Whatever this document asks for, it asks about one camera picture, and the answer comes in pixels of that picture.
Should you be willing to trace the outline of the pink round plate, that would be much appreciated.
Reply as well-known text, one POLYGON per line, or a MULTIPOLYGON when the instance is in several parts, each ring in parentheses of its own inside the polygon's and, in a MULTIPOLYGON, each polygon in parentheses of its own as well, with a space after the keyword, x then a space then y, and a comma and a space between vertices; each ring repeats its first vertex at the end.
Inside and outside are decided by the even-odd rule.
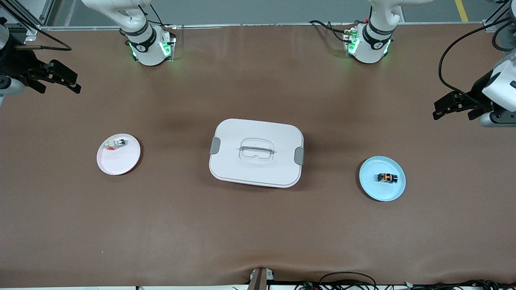
POLYGON ((108 137, 109 139, 125 139, 127 145, 118 150, 109 151, 99 146, 96 153, 96 163, 101 171, 111 176, 121 176, 130 172, 139 162, 141 157, 141 145, 139 141, 130 134, 120 133, 108 137))

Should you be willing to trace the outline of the white and silver switch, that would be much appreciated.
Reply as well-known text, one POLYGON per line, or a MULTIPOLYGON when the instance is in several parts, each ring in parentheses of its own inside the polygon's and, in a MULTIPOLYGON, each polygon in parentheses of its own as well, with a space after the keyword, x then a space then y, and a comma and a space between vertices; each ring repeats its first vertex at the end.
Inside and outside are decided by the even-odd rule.
POLYGON ((114 151, 114 150, 118 150, 122 147, 125 147, 126 145, 127 145, 127 142, 125 141, 125 139, 121 139, 121 138, 109 139, 102 144, 102 149, 114 151))

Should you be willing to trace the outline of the white lidded container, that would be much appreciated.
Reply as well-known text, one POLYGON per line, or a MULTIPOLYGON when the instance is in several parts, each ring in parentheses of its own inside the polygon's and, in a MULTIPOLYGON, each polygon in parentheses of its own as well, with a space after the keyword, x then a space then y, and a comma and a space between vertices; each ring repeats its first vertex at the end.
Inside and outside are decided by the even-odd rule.
POLYGON ((302 176, 303 166, 294 162, 294 151, 304 147, 304 136, 293 125, 232 118, 219 123, 214 137, 221 140, 221 147, 217 154, 210 154, 209 169, 218 180, 285 189, 302 176), (260 165, 240 160, 240 143, 246 138, 271 141, 275 146, 273 161, 260 165))

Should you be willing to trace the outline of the aluminium frame post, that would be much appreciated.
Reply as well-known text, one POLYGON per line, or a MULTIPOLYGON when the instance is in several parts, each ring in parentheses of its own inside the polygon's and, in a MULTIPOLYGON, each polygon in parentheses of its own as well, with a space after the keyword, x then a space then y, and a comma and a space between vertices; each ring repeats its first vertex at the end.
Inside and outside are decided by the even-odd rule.
POLYGON ((36 40, 33 29, 46 26, 56 0, 0 0, 0 18, 14 37, 23 43, 36 40))
POLYGON ((487 2, 498 5, 498 8, 487 19, 482 20, 482 25, 488 26, 493 22, 500 21, 502 18, 509 17, 509 23, 516 28, 516 0, 486 0, 487 2))

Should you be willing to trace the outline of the silver table edge rail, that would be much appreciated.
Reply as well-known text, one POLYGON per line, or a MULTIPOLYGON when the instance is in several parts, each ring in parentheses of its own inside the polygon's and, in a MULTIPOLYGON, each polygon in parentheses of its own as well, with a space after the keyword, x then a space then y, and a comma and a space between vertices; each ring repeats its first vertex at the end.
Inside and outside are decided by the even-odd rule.
MULTIPOLYGON (((466 24, 484 24, 482 21, 470 22, 400 22, 402 25, 466 25, 466 24)), ((311 23, 275 23, 275 24, 209 24, 209 25, 166 25, 170 29, 210 29, 224 27, 262 27, 262 26, 310 26, 311 23)), ((117 31, 118 26, 46 26, 41 27, 43 31, 117 31)))

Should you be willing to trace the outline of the light blue round plate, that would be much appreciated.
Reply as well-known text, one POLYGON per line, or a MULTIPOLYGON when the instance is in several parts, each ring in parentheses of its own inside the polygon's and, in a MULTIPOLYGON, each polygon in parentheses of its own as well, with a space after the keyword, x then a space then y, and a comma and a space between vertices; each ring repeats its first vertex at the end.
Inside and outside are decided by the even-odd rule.
POLYGON ((370 198, 380 202, 389 202, 402 196, 407 186, 407 178, 402 167, 393 159, 385 156, 373 156, 361 164, 359 183, 370 198), (378 182, 377 175, 379 173, 396 174, 398 182, 378 182))

